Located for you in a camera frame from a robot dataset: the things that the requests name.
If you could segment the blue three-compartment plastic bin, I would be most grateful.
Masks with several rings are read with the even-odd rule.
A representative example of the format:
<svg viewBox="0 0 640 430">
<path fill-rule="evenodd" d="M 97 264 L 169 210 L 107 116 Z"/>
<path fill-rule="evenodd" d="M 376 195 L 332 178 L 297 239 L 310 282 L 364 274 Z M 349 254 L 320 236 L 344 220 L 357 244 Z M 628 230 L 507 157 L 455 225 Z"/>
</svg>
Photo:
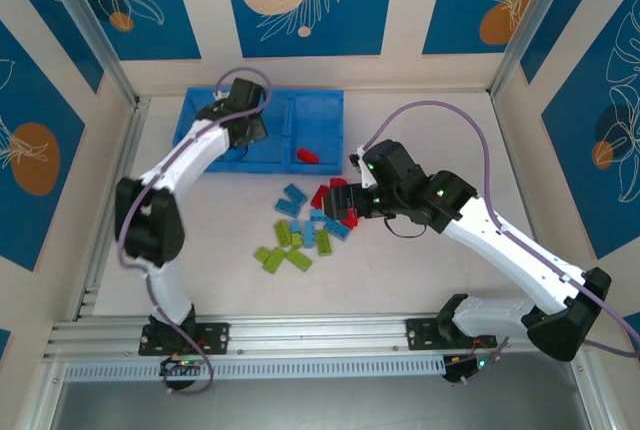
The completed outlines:
<svg viewBox="0 0 640 430">
<path fill-rule="evenodd" d="M 262 112 L 268 136 L 230 150 L 207 171 L 251 174 L 340 175 L 344 157 L 343 93 L 337 90 L 276 89 Z M 306 148 L 320 163 L 299 162 Z"/>
</svg>

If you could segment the blue panel with beige circle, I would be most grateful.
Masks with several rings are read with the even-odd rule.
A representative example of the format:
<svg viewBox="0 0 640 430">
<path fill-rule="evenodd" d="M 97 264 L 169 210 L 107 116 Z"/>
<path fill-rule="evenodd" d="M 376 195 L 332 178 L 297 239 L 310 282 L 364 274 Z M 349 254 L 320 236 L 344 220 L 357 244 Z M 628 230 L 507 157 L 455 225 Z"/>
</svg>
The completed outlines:
<svg viewBox="0 0 640 430">
<path fill-rule="evenodd" d="M 231 0 L 247 59 L 378 56 L 390 0 Z"/>
</svg>

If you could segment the black controller board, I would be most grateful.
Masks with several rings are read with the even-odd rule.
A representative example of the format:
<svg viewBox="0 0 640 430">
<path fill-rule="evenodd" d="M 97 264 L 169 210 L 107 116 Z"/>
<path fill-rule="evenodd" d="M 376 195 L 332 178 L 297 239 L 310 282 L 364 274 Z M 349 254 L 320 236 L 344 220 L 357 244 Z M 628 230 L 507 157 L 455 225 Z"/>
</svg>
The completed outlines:
<svg viewBox="0 0 640 430">
<path fill-rule="evenodd" d="M 165 378 L 198 377 L 201 367 L 199 360 L 168 357 L 160 363 L 159 375 Z"/>
<path fill-rule="evenodd" d="M 445 356 L 443 378 L 453 384 L 466 385 L 488 369 L 491 362 L 491 355 Z"/>
</svg>

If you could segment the aluminium side rail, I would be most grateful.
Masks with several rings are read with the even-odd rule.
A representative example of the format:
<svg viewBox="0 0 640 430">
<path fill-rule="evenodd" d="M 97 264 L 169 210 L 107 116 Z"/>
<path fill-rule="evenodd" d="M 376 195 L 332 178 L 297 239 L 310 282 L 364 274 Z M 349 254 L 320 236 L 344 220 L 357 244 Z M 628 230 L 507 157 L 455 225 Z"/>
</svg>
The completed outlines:
<svg viewBox="0 0 640 430">
<path fill-rule="evenodd" d="M 99 214 L 98 226 L 89 246 L 85 275 L 76 292 L 76 303 L 69 311 L 69 317 L 76 321 L 81 316 L 85 295 L 95 284 L 100 285 L 111 244 L 114 241 L 115 193 L 119 180 L 129 174 L 135 160 L 144 124 L 147 118 L 150 96 L 138 98 L 127 122 L 123 139 L 118 148 L 114 169 L 108 181 L 107 193 Z"/>
</svg>

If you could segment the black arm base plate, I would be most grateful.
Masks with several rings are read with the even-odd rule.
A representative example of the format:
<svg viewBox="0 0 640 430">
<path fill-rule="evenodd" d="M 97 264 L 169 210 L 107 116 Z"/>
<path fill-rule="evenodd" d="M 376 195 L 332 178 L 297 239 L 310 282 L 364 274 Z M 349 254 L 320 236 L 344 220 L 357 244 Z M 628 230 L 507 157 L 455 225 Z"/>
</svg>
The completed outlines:
<svg viewBox="0 0 640 430">
<path fill-rule="evenodd" d="M 228 323 L 195 323 L 184 331 L 207 355 L 225 355 L 229 341 Z M 172 327 L 163 323 L 143 326 L 138 354 L 167 357 L 176 353 L 196 354 L 187 340 Z"/>
<path fill-rule="evenodd" d="M 494 335 L 481 335 L 479 343 L 464 334 L 452 322 L 433 318 L 411 318 L 405 321 L 408 347 L 418 350 L 471 350 L 475 348 L 494 349 L 498 346 Z"/>
</svg>

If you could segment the aluminium frame post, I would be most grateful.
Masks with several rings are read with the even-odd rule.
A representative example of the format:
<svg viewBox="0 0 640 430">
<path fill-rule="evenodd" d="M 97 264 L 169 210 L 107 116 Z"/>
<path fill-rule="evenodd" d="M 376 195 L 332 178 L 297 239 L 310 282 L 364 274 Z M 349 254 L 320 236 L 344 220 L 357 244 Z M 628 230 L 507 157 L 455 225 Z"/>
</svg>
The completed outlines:
<svg viewBox="0 0 640 430">
<path fill-rule="evenodd" d="M 124 71 L 115 49 L 87 0 L 61 0 L 76 28 L 121 97 L 136 110 L 140 95 Z"/>
<path fill-rule="evenodd" d="M 553 0 L 530 0 L 520 23 L 506 46 L 500 64 L 488 87 L 492 102 L 505 90 L 513 73 L 520 65 L 524 52 L 538 30 Z"/>
</svg>

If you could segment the long aluminium base rail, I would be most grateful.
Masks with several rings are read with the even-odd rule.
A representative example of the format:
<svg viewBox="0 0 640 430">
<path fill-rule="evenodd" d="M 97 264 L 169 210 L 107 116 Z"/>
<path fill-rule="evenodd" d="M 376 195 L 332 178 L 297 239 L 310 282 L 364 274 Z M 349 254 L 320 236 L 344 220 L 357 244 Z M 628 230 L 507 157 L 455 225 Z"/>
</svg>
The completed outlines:
<svg viewBox="0 0 640 430">
<path fill-rule="evenodd" d="M 227 323 L 226 358 L 392 356 L 411 352 L 418 333 L 403 314 L 312 316 L 200 316 Z M 138 357 L 143 317 L 82 317 L 56 322 L 43 359 L 49 362 L 133 360 Z"/>
</svg>

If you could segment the aluminium frame leg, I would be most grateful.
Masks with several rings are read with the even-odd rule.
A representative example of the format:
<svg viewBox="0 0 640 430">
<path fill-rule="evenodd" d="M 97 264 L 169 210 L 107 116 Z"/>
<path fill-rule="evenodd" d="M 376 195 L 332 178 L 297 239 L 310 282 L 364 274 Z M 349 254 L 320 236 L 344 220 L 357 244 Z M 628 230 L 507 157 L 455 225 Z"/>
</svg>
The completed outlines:
<svg viewBox="0 0 640 430">
<path fill-rule="evenodd" d="M 44 360 L 36 366 L 16 430 L 51 430 L 64 386 L 67 363 Z"/>
<path fill-rule="evenodd" d="M 591 430 L 624 430 L 596 355 L 581 350 L 571 364 Z"/>
</svg>

